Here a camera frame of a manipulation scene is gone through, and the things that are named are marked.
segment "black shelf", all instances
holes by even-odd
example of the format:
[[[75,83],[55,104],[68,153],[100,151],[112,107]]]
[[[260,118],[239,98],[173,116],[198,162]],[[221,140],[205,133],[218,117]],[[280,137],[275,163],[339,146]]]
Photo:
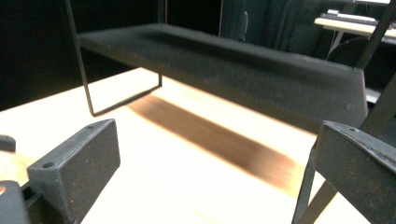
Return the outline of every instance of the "black shelf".
[[[359,126],[362,72],[164,24],[78,36],[82,48],[145,67],[316,133],[324,119]]]

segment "textured black surface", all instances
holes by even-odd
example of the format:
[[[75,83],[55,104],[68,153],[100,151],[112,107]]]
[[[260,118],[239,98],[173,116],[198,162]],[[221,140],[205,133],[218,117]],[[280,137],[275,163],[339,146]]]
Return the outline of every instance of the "textured black surface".
[[[366,116],[362,72],[169,25],[82,34],[79,44],[317,133]]]
[[[30,223],[20,186],[17,182],[0,181],[0,223]]]
[[[362,55],[368,39],[357,37],[338,46],[329,54],[327,60],[347,66],[355,66]],[[381,43],[375,50],[372,60],[364,69],[366,86],[383,91],[396,73],[396,45]]]
[[[80,223],[120,166],[114,119],[91,124],[28,168],[32,190],[62,213],[65,223]]]
[[[396,148],[346,125],[326,122],[315,166],[371,223],[396,222]]]
[[[15,152],[16,151],[16,142],[10,136],[5,136],[0,134],[0,150],[7,152]]]
[[[31,224],[65,224],[61,211],[47,203],[42,194],[34,193],[27,182],[21,187]]]
[[[381,96],[370,111],[367,119],[361,125],[361,129],[375,137],[393,138],[387,141],[394,144],[396,132],[394,132],[394,120],[396,120],[396,74],[390,80],[388,86],[381,92]]]

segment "thin metal rod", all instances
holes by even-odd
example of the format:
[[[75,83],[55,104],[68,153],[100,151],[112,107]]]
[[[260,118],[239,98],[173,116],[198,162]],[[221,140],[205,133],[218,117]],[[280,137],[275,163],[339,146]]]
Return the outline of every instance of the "thin metal rod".
[[[361,130],[378,137],[387,129],[396,115],[396,74],[382,91],[374,108],[361,125]]]
[[[340,45],[343,35],[344,35],[344,31],[338,32],[337,37],[335,38],[334,42],[332,42],[332,46],[330,47],[329,55],[330,53],[332,53],[333,50],[335,50]]]
[[[299,219],[298,224],[315,223],[320,214],[332,201],[335,194],[337,194],[337,190],[327,180],[325,180],[318,193],[315,195],[315,198]]]
[[[109,107],[107,107],[107,108],[105,108],[103,110],[98,111],[98,112],[94,112],[93,116],[97,117],[97,116],[104,115],[105,113],[108,113],[108,112],[110,112],[110,111],[112,111],[114,109],[117,109],[120,106],[127,105],[127,104],[129,104],[129,103],[131,103],[131,102],[133,102],[133,101],[135,101],[137,99],[140,99],[140,98],[152,93],[153,91],[158,90],[160,87],[161,86],[158,85],[158,86],[155,86],[155,87],[153,87],[153,88],[151,88],[149,90],[139,92],[138,94],[136,94],[134,96],[131,96],[130,98],[128,98],[126,100],[120,101],[120,102],[118,102],[118,103],[116,103],[114,105],[111,105],[111,106],[109,106]]]
[[[299,222],[308,207],[312,184],[315,177],[314,160],[317,152],[316,145],[317,142],[315,142],[315,144],[312,146],[311,152],[309,153],[308,163],[306,164],[304,170],[303,182],[300,187],[296,208],[294,210],[293,220],[291,222],[292,224],[297,224]]]
[[[66,6],[69,27],[71,29],[71,33],[72,33],[72,37],[73,37],[73,44],[74,44],[75,51],[77,54],[78,69],[79,69],[79,72],[81,73],[82,85],[84,86],[85,95],[87,97],[88,108],[90,109],[91,115],[94,116],[95,113],[93,112],[93,105],[92,105],[92,100],[91,100],[91,95],[90,95],[90,89],[88,88],[87,75],[85,74],[84,62],[82,61],[81,51],[79,49],[76,25],[75,25],[75,22],[73,19],[72,6],[71,6],[69,0],[64,0],[64,3]]]
[[[158,23],[168,24],[168,1],[167,0],[158,0],[157,1],[157,20]]]
[[[163,86],[163,75],[158,74],[158,87]]]
[[[370,37],[370,41],[367,43],[367,47],[356,64],[357,68],[364,70],[367,64],[371,61],[376,48],[382,41],[385,32],[388,30],[390,24],[393,22],[396,16],[396,0],[390,0],[387,10],[385,11],[382,19],[375,27],[373,34]]]

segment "black bracket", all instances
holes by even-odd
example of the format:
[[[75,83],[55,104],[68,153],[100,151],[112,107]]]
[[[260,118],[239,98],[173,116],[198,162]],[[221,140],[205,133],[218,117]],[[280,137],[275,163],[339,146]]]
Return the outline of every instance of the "black bracket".
[[[116,121],[88,125],[29,166],[23,187],[0,181],[0,223],[80,223],[119,167]]]
[[[314,172],[325,184],[308,205]],[[371,223],[396,222],[396,148],[343,124],[326,121],[305,168],[292,223],[314,223],[340,192]]]

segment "wooden table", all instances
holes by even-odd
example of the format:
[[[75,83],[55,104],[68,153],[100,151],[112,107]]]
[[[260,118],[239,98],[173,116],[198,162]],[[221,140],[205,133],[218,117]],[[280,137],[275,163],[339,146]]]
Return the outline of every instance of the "wooden table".
[[[136,69],[92,83],[93,104],[111,105],[156,81]],[[83,223],[290,223],[316,136],[169,78],[98,118],[82,88],[2,111],[0,133],[16,139],[17,154],[0,152],[0,180],[24,184],[28,165],[85,125],[110,118],[121,167]],[[335,201],[318,223],[345,216],[364,222],[342,197]]]

